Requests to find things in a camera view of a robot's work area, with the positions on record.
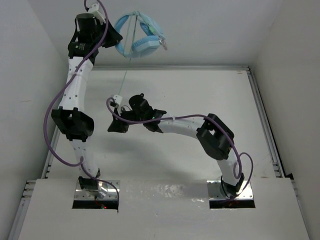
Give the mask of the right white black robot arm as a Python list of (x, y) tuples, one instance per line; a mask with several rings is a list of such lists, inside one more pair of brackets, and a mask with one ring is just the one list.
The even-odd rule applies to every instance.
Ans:
[(236, 197), (244, 181), (240, 154), (235, 147), (234, 133), (217, 115), (174, 117), (165, 110), (152, 108), (142, 93), (129, 99), (131, 109), (128, 111), (120, 109), (121, 101), (119, 95), (106, 100), (112, 113), (108, 132), (126, 133), (130, 125), (141, 124), (153, 133), (178, 134), (198, 140), (204, 152), (218, 163), (223, 193), (228, 198)]

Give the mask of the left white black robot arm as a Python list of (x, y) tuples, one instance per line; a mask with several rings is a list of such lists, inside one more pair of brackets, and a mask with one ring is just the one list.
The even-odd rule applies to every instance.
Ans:
[(58, 107), (51, 111), (51, 118), (70, 141), (79, 162), (80, 188), (95, 192), (99, 189), (97, 178), (100, 177), (100, 169), (88, 150), (95, 123), (85, 114), (85, 93), (99, 47), (112, 47), (122, 36), (114, 29), (107, 30), (109, 23), (99, 20), (92, 13), (78, 14), (74, 22), (75, 31), (67, 47), (68, 86), (63, 91)]

